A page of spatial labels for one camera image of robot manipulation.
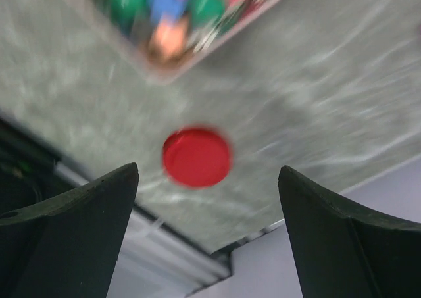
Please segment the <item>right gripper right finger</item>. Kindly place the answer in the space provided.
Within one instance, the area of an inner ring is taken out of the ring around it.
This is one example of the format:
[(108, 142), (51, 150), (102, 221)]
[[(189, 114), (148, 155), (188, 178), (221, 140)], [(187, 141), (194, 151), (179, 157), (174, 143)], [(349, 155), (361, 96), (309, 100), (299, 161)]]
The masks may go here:
[(419, 297), (420, 224), (332, 192), (289, 166), (280, 203), (303, 297)]

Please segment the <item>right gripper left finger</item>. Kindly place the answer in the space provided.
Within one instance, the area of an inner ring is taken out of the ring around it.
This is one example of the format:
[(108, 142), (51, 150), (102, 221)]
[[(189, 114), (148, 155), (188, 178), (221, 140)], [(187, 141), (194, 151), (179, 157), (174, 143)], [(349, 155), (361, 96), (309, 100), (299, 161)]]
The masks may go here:
[(2, 297), (106, 297), (139, 174), (125, 164), (1, 215)]

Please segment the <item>red jar lid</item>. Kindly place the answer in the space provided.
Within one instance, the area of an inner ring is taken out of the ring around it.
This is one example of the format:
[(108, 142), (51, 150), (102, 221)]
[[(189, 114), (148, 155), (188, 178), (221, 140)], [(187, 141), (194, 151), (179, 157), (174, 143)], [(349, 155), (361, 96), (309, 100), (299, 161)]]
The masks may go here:
[(202, 189), (220, 183), (233, 165), (228, 139), (209, 126), (186, 126), (170, 134), (162, 145), (162, 168), (181, 186)]

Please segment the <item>tin of pastel star candies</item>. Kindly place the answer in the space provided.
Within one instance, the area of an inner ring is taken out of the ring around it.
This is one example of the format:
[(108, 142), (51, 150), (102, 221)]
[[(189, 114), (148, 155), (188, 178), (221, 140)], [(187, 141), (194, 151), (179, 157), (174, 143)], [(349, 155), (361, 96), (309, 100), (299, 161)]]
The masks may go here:
[(281, 0), (65, 0), (138, 72), (170, 82)]

